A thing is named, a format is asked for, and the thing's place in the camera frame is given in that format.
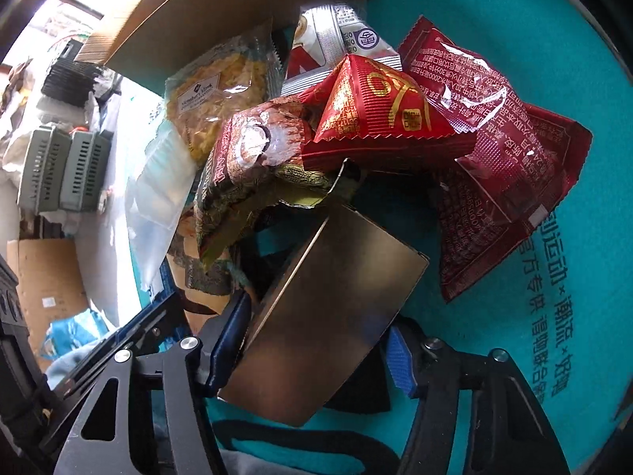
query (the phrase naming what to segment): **yellow snack in clear package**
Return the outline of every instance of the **yellow snack in clear package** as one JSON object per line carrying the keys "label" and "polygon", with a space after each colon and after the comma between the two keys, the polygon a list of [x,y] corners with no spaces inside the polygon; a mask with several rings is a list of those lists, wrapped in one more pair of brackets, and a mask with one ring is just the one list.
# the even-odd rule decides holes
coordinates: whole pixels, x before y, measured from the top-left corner
{"label": "yellow snack in clear package", "polygon": [[167,120],[202,166],[225,120],[277,96],[280,84],[270,28],[257,27],[214,47],[167,80]]}

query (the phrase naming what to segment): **brown box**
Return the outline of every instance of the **brown box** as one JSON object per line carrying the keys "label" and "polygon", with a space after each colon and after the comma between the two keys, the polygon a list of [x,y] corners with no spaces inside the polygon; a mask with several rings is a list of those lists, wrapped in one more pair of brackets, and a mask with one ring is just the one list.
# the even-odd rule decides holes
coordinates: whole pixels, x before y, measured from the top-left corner
{"label": "brown box", "polygon": [[77,61],[105,64],[162,95],[165,80],[216,44],[273,17],[293,26],[316,0],[132,0],[106,16]]}
{"label": "brown box", "polygon": [[220,397],[299,427],[376,345],[428,259],[349,207],[333,207],[262,301]]}
{"label": "brown box", "polygon": [[88,309],[72,239],[25,239],[7,243],[7,264],[18,277],[18,298],[30,336],[28,343],[42,370],[50,361],[39,357],[49,325]]}

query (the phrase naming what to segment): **white wall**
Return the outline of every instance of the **white wall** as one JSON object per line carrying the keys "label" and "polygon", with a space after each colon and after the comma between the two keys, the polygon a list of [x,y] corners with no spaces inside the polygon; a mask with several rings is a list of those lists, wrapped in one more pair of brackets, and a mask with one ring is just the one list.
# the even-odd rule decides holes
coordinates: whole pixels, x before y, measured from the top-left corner
{"label": "white wall", "polygon": [[20,213],[16,202],[18,190],[9,182],[0,182],[0,255],[6,260],[6,243],[18,239]]}

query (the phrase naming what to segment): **white label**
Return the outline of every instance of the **white label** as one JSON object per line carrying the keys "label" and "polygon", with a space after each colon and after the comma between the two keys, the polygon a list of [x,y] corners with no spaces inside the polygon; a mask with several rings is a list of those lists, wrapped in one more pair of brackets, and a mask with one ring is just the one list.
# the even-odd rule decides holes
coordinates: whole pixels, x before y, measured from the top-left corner
{"label": "white label", "polygon": [[188,110],[199,107],[204,101],[208,100],[213,92],[218,88],[220,74],[218,73],[211,78],[196,82],[183,94],[178,97],[178,115]]}
{"label": "white label", "polygon": [[536,209],[533,213],[532,216],[530,216],[528,218],[530,224],[536,228],[537,226],[540,225],[540,222],[542,222],[542,220],[544,220],[545,218],[547,218],[549,212],[547,209],[545,209],[545,206],[541,205],[539,206],[538,209]]}

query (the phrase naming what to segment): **gray plastic crate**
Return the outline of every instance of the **gray plastic crate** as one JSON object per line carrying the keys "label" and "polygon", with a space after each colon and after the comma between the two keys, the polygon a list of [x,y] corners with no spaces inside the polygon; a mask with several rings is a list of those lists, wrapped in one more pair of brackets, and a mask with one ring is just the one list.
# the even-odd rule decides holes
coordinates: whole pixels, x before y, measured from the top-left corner
{"label": "gray plastic crate", "polygon": [[59,206],[67,211],[97,209],[110,156],[110,141],[100,134],[76,131],[61,184]]}
{"label": "gray plastic crate", "polygon": [[59,209],[59,192],[70,144],[70,136],[55,125],[33,131],[24,159],[18,206],[39,214]]}

